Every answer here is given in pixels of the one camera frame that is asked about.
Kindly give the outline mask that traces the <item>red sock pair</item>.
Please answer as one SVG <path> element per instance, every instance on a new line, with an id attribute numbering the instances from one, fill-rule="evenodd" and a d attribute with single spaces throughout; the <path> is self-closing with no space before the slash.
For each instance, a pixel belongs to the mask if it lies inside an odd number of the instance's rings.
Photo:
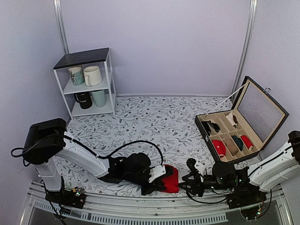
<path id="1" fill-rule="evenodd" d="M 174 168 L 174 175 L 172 177 L 162 178 L 162 181 L 165 184 L 166 190 L 163 191 L 165 193 L 178 193 L 179 192 L 179 172 Z"/>

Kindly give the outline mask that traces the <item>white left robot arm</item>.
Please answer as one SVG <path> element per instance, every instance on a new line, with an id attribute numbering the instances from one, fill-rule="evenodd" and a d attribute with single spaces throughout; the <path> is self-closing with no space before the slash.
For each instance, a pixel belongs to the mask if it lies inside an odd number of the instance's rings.
<path id="1" fill-rule="evenodd" d="M 53 157 L 64 158 L 99 180 L 119 184 L 129 181 L 141 187 L 142 195 L 154 191 L 177 193 L 178 170 L 170 165 L 151 166 L 150 158 L 140 152 L 128 157 L 100 156 L 66 129 L 66 122 L 53 119 L 30 126 L 22 157 L 33 164 L 46 190 L 59 203 L 66 203 L 70 194 L 64 189 L 64 181 L 57 171 Z"/>

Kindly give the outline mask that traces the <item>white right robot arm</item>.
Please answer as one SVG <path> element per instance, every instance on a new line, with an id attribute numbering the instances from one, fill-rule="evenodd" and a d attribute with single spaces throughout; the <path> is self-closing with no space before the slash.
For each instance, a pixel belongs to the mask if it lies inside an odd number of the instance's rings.
<path id="1" fill-rule="evenodd" d="M 218 161 L 212 168 L 212 175 L 203 175 L 196 168 L 196 160 L 187 160 L 190 173 L 182 177 L 179 188 L 188 194 L 203 196 L 206 189 L 244 191 L 242 200 L 253 204 L 261 192 L 269 192 L 277 184 L 289 179 L 300 170 L 300 132 L 292 131 L 289 140 L 263 161 L 235 169 L 234 165 Z"/>

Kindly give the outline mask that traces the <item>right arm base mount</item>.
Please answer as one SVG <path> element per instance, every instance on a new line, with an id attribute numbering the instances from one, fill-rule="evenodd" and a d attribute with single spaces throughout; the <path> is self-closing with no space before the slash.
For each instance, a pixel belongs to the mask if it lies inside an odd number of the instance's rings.
<path id="1" fill-rule="evenodd" d="M 264 216 L 272 202 L 272 190 L 270 190 L 269 204 L 266 206 L 267 193 L 259 191 L 257 187 L 248 187 L 242 190 L 236 190 L 232 194 L 229 194 L 226 199 L 226 203 L 229 209 L 235 209 L 240 207 L 246 207 L 252 204 L 261 203 L 261 206 L 255 208 L 243 209 L 240 211 L 242 217 L 247 221 L 253 221 Z"/>

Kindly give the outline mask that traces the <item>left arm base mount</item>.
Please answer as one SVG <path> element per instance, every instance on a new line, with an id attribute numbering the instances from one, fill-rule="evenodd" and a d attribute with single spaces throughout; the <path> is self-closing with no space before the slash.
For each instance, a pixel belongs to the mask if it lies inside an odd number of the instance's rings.
<path id="1" fill-rule="evenodd" d="M 59 191 L 50 191 L 46 189 L 45 199 L 52 203 L 57 203 L 63 206 L 69 206 L 73 208 L 83 209 L 86 195 L 77 194 L 77 191 L 71 191 L 65 189 L 65 183 L 63 177 L 60 176 L 61 188 Z"/>

